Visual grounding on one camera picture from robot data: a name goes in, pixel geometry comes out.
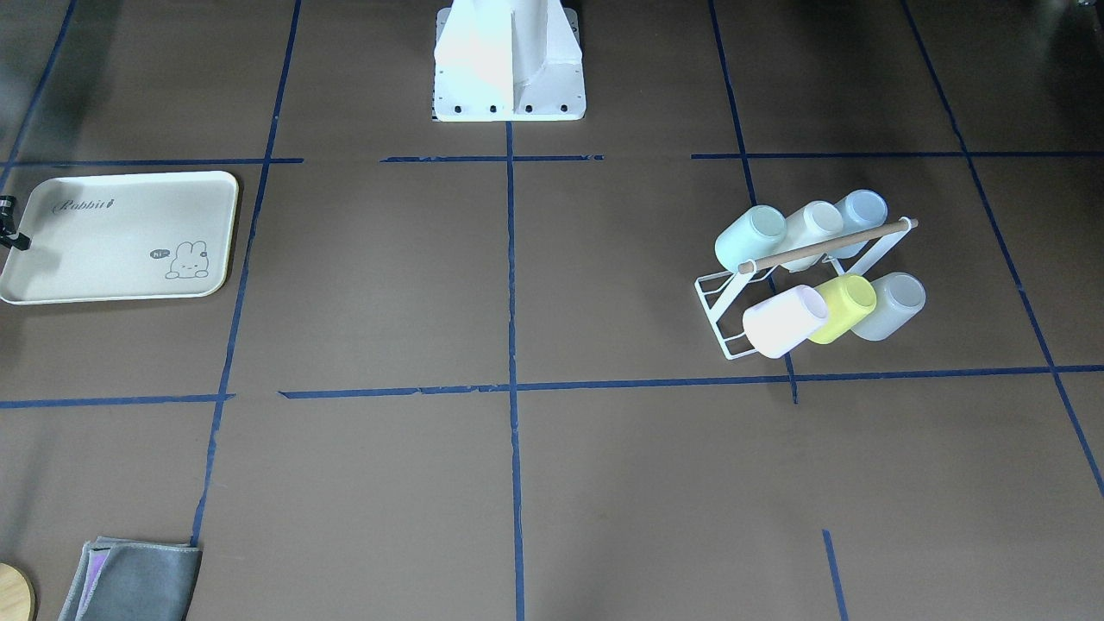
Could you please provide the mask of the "green plastic cup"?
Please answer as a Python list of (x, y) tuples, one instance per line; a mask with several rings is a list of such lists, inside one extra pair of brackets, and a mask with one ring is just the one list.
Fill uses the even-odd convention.
[(729, 272), (747, 260), (769, 256), (787, 232), (786, 218), (769, 206), (750, 207), (721, 235), (716, 236), (714, 254)]

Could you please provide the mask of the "cream rabbit tray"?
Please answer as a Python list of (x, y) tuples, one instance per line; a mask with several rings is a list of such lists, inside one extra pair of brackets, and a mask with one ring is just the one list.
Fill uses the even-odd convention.
[(47, 179), (28, 197), (1, 293), (12, 305), (205, 298), (221, 288), (237, 220), (229, 172)]

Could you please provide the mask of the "pink plastic cup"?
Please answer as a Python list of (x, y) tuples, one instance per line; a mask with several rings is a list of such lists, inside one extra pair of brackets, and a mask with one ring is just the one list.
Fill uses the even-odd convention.
[(789, 352), (829, 319), (824, 296), (808, 285), (785, 290), (749, 307), (742, 317), (750, 346), (762, 356), (777, 359)]

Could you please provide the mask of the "white plastic cup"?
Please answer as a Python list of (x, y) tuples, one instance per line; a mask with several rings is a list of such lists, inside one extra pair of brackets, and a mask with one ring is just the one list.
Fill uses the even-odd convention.
[(785, 217), (786, 232), (774, 250), (784, 253), (843, 235), (843, 215), (831, 202), (815, 200)]

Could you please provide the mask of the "yellow plastic cup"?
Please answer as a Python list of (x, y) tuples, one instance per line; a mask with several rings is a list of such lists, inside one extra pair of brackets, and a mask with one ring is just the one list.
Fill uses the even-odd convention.
[(834, 343), (875, 310), (878, 295), (870, 280), (843, 273), (813, 288), (825, 301), (828, 319), (808, 337), (809, 343)]

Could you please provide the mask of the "light blue plastic cup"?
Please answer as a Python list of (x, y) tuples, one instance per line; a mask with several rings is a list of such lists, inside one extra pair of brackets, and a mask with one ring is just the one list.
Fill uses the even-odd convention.
[(835, 207), (843, 220), (841, 236), (874, 229), (887, 223), (887, 200), (878, 192), (869, 189), (858, 189), (849, 192)]

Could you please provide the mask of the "grey plastic cup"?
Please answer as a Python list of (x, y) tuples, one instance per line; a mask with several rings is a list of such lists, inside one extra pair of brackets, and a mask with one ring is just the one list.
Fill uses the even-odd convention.
[(910, 273), (888, 273), (871, 283), (875, 291), (875, 309), (850, 330), (869, 343), (887, 341), (925, 306), (926, 290), (921, 280)]

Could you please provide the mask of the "grey folded cloth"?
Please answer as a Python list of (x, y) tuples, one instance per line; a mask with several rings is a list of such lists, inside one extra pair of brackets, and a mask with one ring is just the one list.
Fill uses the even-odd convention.
[(185, 620), (203, 551), (185, 543), (84, 543), (60, 620)]

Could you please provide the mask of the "wooden mug tree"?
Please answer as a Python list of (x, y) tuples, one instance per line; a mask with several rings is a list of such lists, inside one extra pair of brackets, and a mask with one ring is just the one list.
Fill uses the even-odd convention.
[(1, 620), (35, 620), (36, 596), (30, 578), (1, 562)]

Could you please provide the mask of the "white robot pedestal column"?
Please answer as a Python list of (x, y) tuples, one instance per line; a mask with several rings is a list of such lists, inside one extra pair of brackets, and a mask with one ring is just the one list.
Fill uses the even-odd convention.
[(577, 122), (587, 110), (577, 10), (454, 1), (436, 15), (437, 122)]

